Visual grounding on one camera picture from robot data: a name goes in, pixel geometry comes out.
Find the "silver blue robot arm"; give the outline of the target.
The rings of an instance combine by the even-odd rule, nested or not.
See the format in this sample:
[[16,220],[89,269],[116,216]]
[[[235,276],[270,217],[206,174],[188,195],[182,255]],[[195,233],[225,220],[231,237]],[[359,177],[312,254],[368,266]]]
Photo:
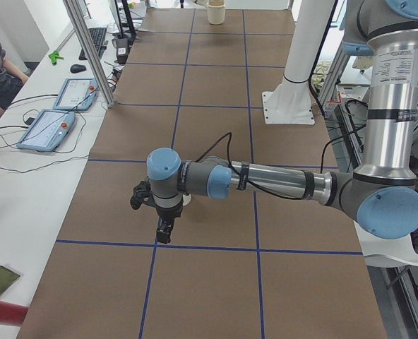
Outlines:
[[285,169],[202,155],[182,160],[159,148],[147,159],[143,195],[170,241],[187,194],[226,198],[231,188],[289,200],[315,200],[341,210],[366,232],[399,239],[418,228],[418,193],[410,152],[418,103],[418,1],[349,1],[344,44],[374,55],[362,163],[350,174]]

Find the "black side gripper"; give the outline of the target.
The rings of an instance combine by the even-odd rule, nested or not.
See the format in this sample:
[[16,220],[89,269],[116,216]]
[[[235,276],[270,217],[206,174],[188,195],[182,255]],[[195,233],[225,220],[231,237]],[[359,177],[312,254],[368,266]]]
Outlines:
[[174,219],[181,217],[183,204],[179,203],[170,208],[156,205],[155,209],[161,219],[156,229],[156,240],[160,244],[169,244],[174,229]]

